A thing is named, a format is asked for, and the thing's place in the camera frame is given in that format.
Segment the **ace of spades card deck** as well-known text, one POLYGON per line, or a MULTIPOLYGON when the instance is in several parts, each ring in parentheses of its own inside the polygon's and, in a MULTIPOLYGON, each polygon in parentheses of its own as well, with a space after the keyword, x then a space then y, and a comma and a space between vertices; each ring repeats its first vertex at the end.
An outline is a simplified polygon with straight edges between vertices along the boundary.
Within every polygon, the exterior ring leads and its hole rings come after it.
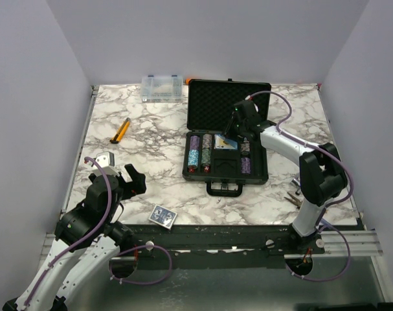
POLYGON ((237 150, 238 143, 220 134, 216 134, 214 148, 217 150, 237 150))

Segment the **blue tan 10 chip stack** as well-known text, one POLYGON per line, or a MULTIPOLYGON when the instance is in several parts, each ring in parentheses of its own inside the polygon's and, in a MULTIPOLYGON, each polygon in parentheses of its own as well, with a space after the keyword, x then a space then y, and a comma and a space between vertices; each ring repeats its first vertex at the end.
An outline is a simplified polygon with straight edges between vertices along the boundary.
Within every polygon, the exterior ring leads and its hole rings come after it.
POLYGON ((250 147, 250 143, 246 142, 246 143, 242 143, 241 144, 241 155, 243 157, 248 157, 251 153, 251 147, 250 147))

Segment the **purple 500 chip stack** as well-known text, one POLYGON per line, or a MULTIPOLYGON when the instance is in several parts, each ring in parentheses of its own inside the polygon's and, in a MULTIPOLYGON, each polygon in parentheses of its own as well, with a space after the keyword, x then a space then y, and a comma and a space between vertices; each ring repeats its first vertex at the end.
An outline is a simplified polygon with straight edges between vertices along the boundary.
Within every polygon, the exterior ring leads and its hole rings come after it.
POLYGON ((241 158, 241 173, 242 174, 251 173, 251 159, 249 157, 241 158))

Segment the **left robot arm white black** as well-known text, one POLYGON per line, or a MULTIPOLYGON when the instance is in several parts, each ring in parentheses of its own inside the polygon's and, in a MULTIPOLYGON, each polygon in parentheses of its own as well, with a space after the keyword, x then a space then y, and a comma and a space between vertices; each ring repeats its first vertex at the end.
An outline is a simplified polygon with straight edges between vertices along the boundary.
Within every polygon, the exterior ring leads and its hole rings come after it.
POLYGON ((145 175, 131 164, 124 168, 129 182, 110 166, 89 176, 85 198, 56 224, 55 239, 34 280, 3 310, 66 310, 94 272, 137 246, 133 231, 112 221, 121 201, 146 192, 145 175))

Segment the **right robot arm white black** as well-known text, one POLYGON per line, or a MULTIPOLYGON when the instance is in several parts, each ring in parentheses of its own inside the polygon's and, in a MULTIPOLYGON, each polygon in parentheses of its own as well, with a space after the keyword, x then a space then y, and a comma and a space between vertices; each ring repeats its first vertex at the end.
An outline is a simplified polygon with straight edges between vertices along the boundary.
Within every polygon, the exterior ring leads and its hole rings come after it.
POLYGON ((299 168, 303 200, 291 224, 295 233, 287 237, 287 247, 293 253, 303 253, 310 247, 309 236, 316 232, 326 209, 336 203, 335 199, 348 186, 336 147, 331 143, 311 143, 289 134, 262 119, 251 100, 233 105, 223 133, 232 140, 240 137, 260 143, 262 148, 280 154, 299 168))

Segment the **black poker set case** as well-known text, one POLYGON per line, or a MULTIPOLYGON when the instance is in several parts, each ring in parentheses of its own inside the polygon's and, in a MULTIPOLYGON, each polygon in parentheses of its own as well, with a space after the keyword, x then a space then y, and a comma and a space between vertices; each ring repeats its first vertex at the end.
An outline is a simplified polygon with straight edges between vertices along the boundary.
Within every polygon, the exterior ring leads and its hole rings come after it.
POLYGON ((259 131, 267 122, 266 82, 191 79, 183 177, 203 182, 211 196, 235 198, 268 180, 259 131))

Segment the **dark green chip stack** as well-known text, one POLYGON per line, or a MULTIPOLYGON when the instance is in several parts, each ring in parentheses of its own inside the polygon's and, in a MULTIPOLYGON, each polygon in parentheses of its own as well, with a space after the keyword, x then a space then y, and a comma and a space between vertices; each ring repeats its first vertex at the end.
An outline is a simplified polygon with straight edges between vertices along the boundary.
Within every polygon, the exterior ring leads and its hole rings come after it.
POLYGON ((212 150, 210 148, 203 148, 201 153, 201 166, 209 167, 211 165, 212 150))

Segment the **purple chip stack back left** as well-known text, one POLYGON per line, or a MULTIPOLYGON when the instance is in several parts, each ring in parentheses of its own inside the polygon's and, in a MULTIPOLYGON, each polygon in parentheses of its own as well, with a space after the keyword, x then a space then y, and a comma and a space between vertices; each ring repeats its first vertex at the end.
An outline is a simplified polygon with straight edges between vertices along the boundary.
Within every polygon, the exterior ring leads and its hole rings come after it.
POLYGON ((190 137, 190 150, 199 150, 200 136, 193 135, 190 137))

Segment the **blue back card deck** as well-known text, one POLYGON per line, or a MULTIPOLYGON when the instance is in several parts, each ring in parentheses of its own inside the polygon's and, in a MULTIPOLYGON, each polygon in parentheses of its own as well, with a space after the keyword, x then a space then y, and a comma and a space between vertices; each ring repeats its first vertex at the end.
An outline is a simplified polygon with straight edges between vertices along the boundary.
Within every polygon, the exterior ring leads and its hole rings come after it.
POLYGON ((176 218, 176 212, 166 209, 160 205, 156 205, 150 213, 148 220, 165 229, 171 230, 176 218))

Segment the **light blue chip stack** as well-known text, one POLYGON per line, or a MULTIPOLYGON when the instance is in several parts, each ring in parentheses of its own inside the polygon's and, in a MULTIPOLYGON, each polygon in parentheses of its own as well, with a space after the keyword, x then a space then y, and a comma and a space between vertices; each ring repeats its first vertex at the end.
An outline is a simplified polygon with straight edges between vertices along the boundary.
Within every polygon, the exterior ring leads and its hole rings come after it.
POLYGON ((188 153, 188 168, 197 168, 199 164, 199 150, 190 150, 188 153))

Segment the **yellow black utility knife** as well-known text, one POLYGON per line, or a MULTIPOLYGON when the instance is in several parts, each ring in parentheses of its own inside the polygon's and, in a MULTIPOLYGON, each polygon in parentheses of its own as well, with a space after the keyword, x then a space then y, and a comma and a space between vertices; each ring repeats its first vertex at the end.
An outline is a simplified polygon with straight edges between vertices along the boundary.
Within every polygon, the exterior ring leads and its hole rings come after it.
POLYGON ((122 140, 124 134, 126 133, 127 129, 131 124, 131 119, 128 117, 124 120, 120 128, 118 129, 117 133, 109 140, 111 144, 119 144, 122 140))

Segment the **silver metal clamp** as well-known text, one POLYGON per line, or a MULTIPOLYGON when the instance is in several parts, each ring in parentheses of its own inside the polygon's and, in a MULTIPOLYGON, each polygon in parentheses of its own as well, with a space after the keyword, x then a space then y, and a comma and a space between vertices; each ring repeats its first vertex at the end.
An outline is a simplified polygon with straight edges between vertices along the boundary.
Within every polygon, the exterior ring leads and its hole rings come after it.
POLYGON ((299 176, 299 175, 295 176, 295 177, 291 180, 291 183, 296 187, 295 194, 296 194, 297 196, 299 196, 299 195, 302 193, 302 191, 301 191, 301 184, 300 184, 300 176, 299 176))

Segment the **clear plastic organizer box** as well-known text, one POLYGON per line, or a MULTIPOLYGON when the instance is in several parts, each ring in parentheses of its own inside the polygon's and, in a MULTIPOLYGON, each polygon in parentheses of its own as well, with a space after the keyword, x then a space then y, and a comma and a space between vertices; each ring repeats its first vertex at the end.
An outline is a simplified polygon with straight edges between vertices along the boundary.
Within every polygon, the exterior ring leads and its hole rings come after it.
POLYGON ((183 77, 179 75, 148 75, 142 77, 142 102, 180 101, 183 96, 183 77))

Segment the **yellow handled pliers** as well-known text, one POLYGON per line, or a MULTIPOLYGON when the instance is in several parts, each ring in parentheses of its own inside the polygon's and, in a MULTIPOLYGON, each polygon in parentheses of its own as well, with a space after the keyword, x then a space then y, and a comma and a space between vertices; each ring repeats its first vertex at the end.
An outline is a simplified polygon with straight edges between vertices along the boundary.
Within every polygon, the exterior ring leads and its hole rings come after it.
POLYGON ((285 200, 293 204, 297 209, 300 209, 302 205, 302 200, 292 192, 287 192, 286 196, 284 197, 285 200))

